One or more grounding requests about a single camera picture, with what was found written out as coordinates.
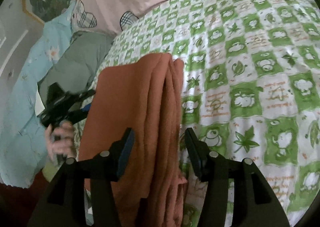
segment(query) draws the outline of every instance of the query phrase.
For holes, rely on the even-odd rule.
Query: cartoon animal print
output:
[[[227,7],[225,9],[223,9],[221,12],[221,18],[223,22],[226,22],[230,19],[234,19],[237,17],[237,13],[235,11],[235,7],[231,6],[231,7]]]
[[[186,96],[182,100],[182,123],[198,123],[200,120],[200,107],[202,94],[197,96]]]
[[[216,151],[220,155],[225,156],[229,134],[229,123],[214,123],[209,126],[201,125],[199,140],[207,143],[211,151]]]
[[[175,43],[172,55],[187,54],[189,50],[189,40],[182,40]]]
[[[294,186],[294,192],[290,195],[287,211],[299,211],[309,207],[319,190],[320,162],[312,162],[299,168],[299,176]]]
[[[198,69],[204,69],[205,67],[205,51],[200,51],[194,54],[191,54],[188,57],[186,63],[186,71],[194,71]]]
[[[230,86],[231,118],[261,115],[259,92],[262,91],[263,88],[257,87],[255,82]]]
[[[250,32],[258,29],[262,29],[259,17],[257,14],[249,14],[243,19],[245,32]]]
[[[224,30],[222,27],[208,32],[208,46],[213,46],[225,40]]]
[[[276,56],[272,51],[260,51],[252,54],[252,60],[255,63],[259,77],[266,74],[283,72],[282,67],[277,63]]]
[[[208,69],[205,76],[204,88],[206,91],[208,89],[216,89],[228,83],[225,64]]]
[[[289,76],[299,111],[319,107],[319,95],[311,71]]]
[[[303,23],[303,29],[309,35],[311,40],[320,40],[320,33],[317,27],[312,23]]]
[[[76,6],[76,20],[80,28],[91,29],[97,26],[97,19],[92,13],[85,11],[82,1],[78,1]]]
[[[219,130],[213,129],[213,130],[209,130],[206,136],[201,139],[201,141],[204,141],[210,147],[220,146],[222,143],[222,138],[219,135]]]
[[[226,41],[226,50],[227,50],[227,57],[230,56],[237,56],[239,54],[247,52],[247,46],[245,44],[244,37],[238,37]]]
[[[182,227],[195,227],[200,217],[201,211],[195,207],[185,204],[183,208]]]
[[[175,30],[168,30],[162,35],[162,44],[168,44],[174,41]]]
[[[295,117],[280,116],[276,119],[268,119],[267,123],[267,149],[264,156],[266,164],[297,163],[298,126]]]
[[[306,12],[310,15],[313,22],[319,23],[320,19],[313,8],[305,7]]]
[[[239,91],[239,93],[235,94],[236,99],[235,99],[235,106],[240,106],[240,107],[252,107],[255,103],[255,98],[254,98],[254,94],[245,94],[245,93],[241,93],[241,91]]]
[[[279,16],[282,18],[283,23],[298,22],[298,19],[293,15],[292,8],[280,7],[277,11]]]
[[[252,0],[257,10],[263,10],[271,7],[271,4],[267,0]]]
[[[191,26],[190,26],[191,36],[200,34],[204,31],[205,31],[204,20],[198,20],[196,22],[191,23]]]
[[[302,187],[300,191],[312,191],[318,190],[320,172],[309,172],[303,179]]]
[[[275,28],[268,31],[269,41],[274,47],[292,45],[291,39],[283,28]]]

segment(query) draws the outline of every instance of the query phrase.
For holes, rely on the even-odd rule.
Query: leaf print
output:
[[[201,13],[195,13],[195,14],[193,15],[193,18],[196,19],[196,18],[198,18],[199,16],[201,16]]]
[[[242,74],[246,67],[247,67],[247,65],[243,65],[241,61],[238,61],[237,64],[234,63],[232,65],[232,71],[233,71],[233,74],[234,74],[233,77]]]
[[[228,1],[223,0],[223,1],[221,2],[221,6],[223,7],[223,6],[225,6],[227,3],[228,3]]]
[[[320,141],[320,129],[317,120],[311,122],[308,132],[309,135],[306,134],[305,138],[307,139],[308,136],[310,136],[310,143],[311,146],[314,148],[315,144],[319,144]]]
[[[188,90],[190,90],[191,88],[194,88],[194,87],[199,85],[200,79],[198,79],[198,78],[199,78],[199,76],[196,79],[193,77],[193,78],[191,78],[190,80],[187,81],[189,83],[188,84]]]
[[[236,24],[236,23],[234,23],[233,25],[232,25],[232,27],[231,28],[228,28],[229,29],[229,32],[230,32],[230,35],[234,32],[234,33],[236,33],[238,30],[240,30],[240,28],[238,28],[238,25]]]
[[[300,16],[306,16],[302,9],[297,10],[297,14]]]
[[[270,23],[276,22],[276,19],[275,19],[275,17],[273,17],[272,13],[268,13],[268,14],[266,15],[266,19],[267,19],[267,21],[270,22]]]
[[[293,67],[296,64],[297,57],[293,57],[293,56],[289,55],[288,52],[287,52],[287,54],[282,56],[282,58],[286,59],[291,67]]]
[[[195,45],[196,45],[196,47],[200,47],[200,46],[202,46],[202,37],[201,38],[198,38],[197,40],[196,40],[196,43],[195,43]]]
[[[253,126],[251,126],[250,129],[245,131],[244,136],[236,131],[237,140],[234,141],[234,143],[237,144],[237,145],[240,145],[240,148],[238,148],[235,151],[235,153],[237,153],[242,147],[248,153],[251,148],[255,148],[255,147],[259,147],[260,146],[255,141],[252,141],[252,138],[254,137],[253,130],[254,130],[254,128],[253,128]]]
[[[169,50],[170,50],[170,46],[167,46],[167,48],[166,48],[166,49],[164,49],[164,50],[163,50],[163,52],[168,53],[168,52],[169,52]]]

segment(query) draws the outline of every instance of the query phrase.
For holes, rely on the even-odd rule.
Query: orange towel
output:
[[[183,65],[170,54],[149,54],[135,64],[108,67],[99,76],[79,160],[108,150],[127,127],[134,129],[126,171],[112,183],[124,227],[135,226],[142,198],[137,226],[181,226],[187,182],[178,168]]]

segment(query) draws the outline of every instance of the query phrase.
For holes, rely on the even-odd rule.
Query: white wall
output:
[[[5,103],[42,29],[41,23],[22,11],[22,0],[4,0],[0,6],[0,132]]]

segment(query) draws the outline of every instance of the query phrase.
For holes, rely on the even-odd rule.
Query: green and white bedsheet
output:
[[[170,0],[115,39],[98,74],[150,52],[185,62],[183,226],[197,225],[206,194],[183,142],[187,127],[226,158],[252,158],[292,225],[310,206],[320,180],[319,14],[313,0]],[[226,226],[232,202],[231,182]]]

